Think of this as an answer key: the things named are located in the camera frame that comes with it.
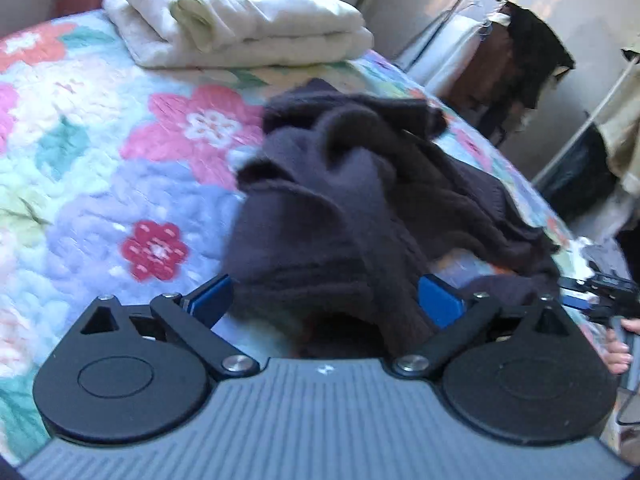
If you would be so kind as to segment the person's right hand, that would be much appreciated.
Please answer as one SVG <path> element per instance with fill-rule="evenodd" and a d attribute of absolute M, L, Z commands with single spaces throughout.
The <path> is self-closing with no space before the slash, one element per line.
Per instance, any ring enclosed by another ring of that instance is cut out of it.
<path fill-rule="evenodd" d="M 623 318 L 620 324 L 627 332 L 639 333 L 640 320 L 638 318 Z M 606 331 L 605 352 L 602 354 L 602 359 L 608 370 L 614 375 L 626 373 L 632 362 L 629 347 L 617 338 L 612 328 Z"/>

